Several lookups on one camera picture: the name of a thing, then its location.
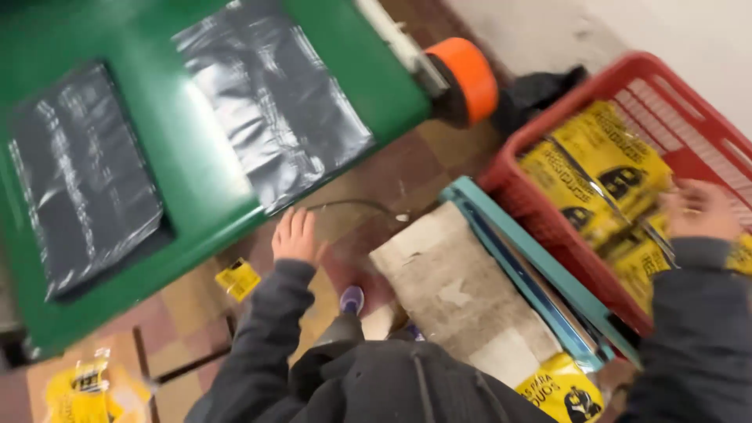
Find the tiled floor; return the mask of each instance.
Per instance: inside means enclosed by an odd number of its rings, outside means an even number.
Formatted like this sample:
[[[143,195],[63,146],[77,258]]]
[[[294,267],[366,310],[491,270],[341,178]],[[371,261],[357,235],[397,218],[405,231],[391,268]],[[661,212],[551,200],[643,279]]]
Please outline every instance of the tiled floor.
[[[441,39],[462,35],[461,28],[437,0],[381,0],[396,20],[427,47]],[[491,158],[501,143],[488,123],[459,131],[429,121],[394,141],[302,201],[313,206],[340,199],[370,199],[397,213],[420,215],[436,200],[438,192],[459,175],[473,175]],[[395,312],[389,306],[393,292],[375,272],[368,253],[407,224],[362,205],[335,205],[322,209],[317,235],[332,243],[323,268],[311,284],[316,302],[302,319],[299,350],[295,360],[323,332],[338,313],[338,293],[357,283],[366,292],[365,314],[370,333],[386,333]],[[113,333],[140,326],[151,376],[179,367],[222,348],[228,341],[224,316],[239,314],[234,304],[214,283],[214,275],[237,257],[249,258],[257,272],[271,269],[270,221],[237,245],[179,278],[140,306],[106,324],[99,333]],[[183,421],[197,397],[208,389],[219,363],[182,376],[162,386],[156,405],[162,423]]]

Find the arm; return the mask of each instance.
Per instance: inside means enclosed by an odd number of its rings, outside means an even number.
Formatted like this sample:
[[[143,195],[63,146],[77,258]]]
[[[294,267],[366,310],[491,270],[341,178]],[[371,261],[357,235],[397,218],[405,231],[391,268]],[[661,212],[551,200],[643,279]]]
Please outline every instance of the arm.
[[[750,282],[724,269],[727,239],[738,229],[722,226],[736,220],[730,209],[713,213],[703,230],[702,221],[677,219],[700,218],[712,208],[696,214],[686,206],[675,206],[681,215],[669,209],[672,233],[687,235],[672,239],[680,269],[654,280],[655,332],[641,344],[644,372],[620,423],[752,421]]]
[[[305,406],[290,395],[287,386],[287,358],[298,347],[300,318],[314,303],[308,284],[316,273],[312,263],[318,261],[313,243],[314,220],[312,215],[310,220],[305,218],[304,209],[302,213],[302,220],[296,221],[300,213],[293,217],[293,212],[288,211],[280,222],[272,246],[274,270],[253,290],[250,313],[239,325],[232,351],[209,392],[191,409],[186,421],[289,421]],[[283,225],[289,229],[296,223],[297,238],[280,230]],[[311,227],[307,239],[302,236],[305,223]],[[299,250],[309,246],[311,254]]]

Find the person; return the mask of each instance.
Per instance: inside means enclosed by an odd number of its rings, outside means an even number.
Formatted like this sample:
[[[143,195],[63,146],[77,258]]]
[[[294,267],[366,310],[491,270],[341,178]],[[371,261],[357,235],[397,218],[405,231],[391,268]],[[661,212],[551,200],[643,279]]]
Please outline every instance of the person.
[[[680,268],[654,279],[655,331],[640,345],[644,369],[618,421],[752,421],[748,281],[724,269],[739,223],[724,192],[705,182],[678,181],[662,203]],[[290,370],[323,252],[314,225],[302,208],[282,217],[271,244],[274,270],[253,293],[232,352],[186,421],[554,422],[439,345],[364,341],[357,289],[345,291],[342,315]]]

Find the black plastic bag on floor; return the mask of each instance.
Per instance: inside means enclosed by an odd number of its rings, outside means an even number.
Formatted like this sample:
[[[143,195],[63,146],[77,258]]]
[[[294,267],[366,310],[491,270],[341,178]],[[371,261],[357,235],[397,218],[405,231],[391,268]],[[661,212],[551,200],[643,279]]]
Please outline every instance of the black plastic bag on floor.
[[[518,77],[499,93],[499,107],[491,115],[491,124],[510,136],[587,76],[587,70],[578,65],[563,74],[536,72]]]

